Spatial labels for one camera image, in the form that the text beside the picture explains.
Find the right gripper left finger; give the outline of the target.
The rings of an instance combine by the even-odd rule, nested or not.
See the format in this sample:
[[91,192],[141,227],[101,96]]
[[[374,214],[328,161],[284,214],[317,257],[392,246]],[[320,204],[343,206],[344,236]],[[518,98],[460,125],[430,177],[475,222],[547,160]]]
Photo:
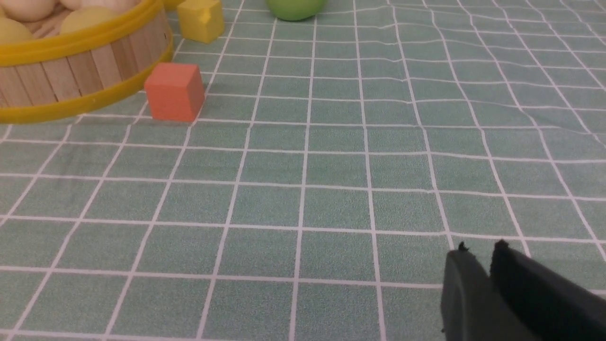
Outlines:
[[464,242],[446,255],[441,294],[446,341],[538,341],[509,310]]

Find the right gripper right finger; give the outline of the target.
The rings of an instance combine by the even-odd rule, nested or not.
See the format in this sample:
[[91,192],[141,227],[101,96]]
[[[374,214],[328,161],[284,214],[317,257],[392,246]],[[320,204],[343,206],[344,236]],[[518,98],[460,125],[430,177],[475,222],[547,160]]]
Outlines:
[[507,306],[543,341],[603,341],[605,301],[512,249],[494,244],[490,278]]

